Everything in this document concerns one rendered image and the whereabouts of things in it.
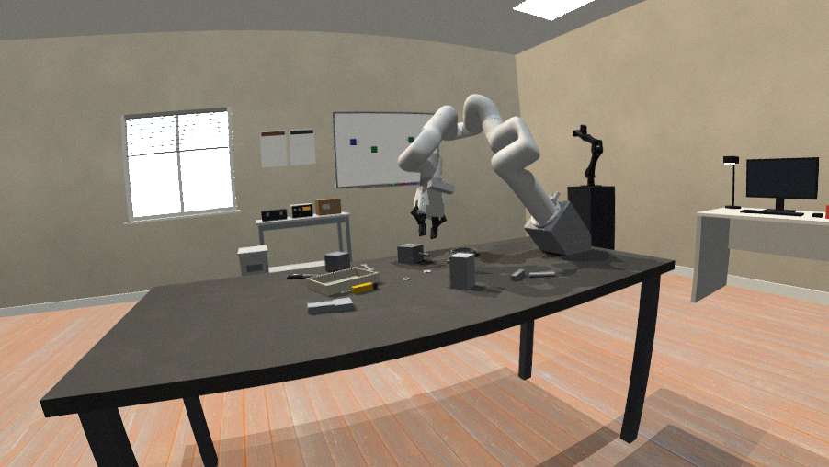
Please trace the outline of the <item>cream open-top tray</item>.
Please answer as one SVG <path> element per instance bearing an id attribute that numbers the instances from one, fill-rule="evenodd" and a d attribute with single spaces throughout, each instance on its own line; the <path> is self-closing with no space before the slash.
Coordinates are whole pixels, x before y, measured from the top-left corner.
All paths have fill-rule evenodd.
<path id="1" fill-rule="evenodd" d="M 372 281 L 375 281 L 377 283 L 380 282 L 379 272 L 370 271 L 362 268 L 349 268 L 341 271 L 336 271 L 333 273 L 324 274 L 321 276 L 307 278 L 306 280 L 307 289 L 314 290 L 326 296 L 331 296 L 340 292 L 351 290 L 351 287 L 360 284 L 369 283 Z"/>

